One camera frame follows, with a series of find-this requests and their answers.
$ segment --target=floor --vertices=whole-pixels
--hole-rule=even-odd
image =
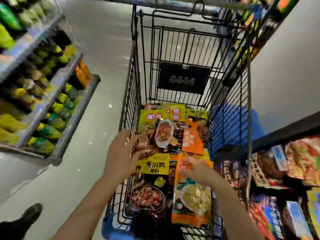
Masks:
[[[1,182],[8,182],[6,187],[0,187],[1,195],[5,195],[0,198],[0,222],[19,218],[34,203],[44,206],[40,218],[27,232],[26,240],[49,239],[101,176],[108,146],[118,133],[132,46],[132,6],[97,0],[57,1],[85,54],[85,63],[102,81],[61,165],[47,167],[43,162],[34,164],[0,155],[5,171]],[[101,226],[102,218],[94,240],[103,239]]]

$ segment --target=metal shelf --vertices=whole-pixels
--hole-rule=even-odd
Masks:
[[[41,24],[29,28],[28,32],[16,41],[15,47],[0,55],[0,84],[49,36],[62,17],[63,14],[60,12],[47,16]]]
[[[84,114],[92,95],[94,94],[94,91],[96,90],[98,83],[101,81],[99,75],[93,75],[94,80],[89,84],[89,86],[84,91],[81,100],[79,101],[79,104],[74,110],[74,113],[72,114],[72,117],[70,118],[68,124],[66,125],[65,130],[63,131],[54,151],[52,154],[47,157],[46,160],[51,161],[54,166],[59,165],[62,162],[63,154],[65,153],[69,142],[71,141],[71,138],[76,131],[76,128],[79,124],[79,121],[82,118],[82,115]]]
[[[79,59],[82,57],[82,54],[75,55],[69,62],[69,64],[58,70],[55,76],[52,78],[50,84],[51,89],[47,92],[41,102],[34,108],[34,110],[22,119],[22,123],[27,125],[27,128],[17,132],[17,138],[10,143],[11,146],[15,148],[22,148],[26,145],[27,140],[30,138],[40,121],[45,117],[49,108],[52,106],[57,96],[60,94],[63,86],[66,84],[66,81],[72,75]]]

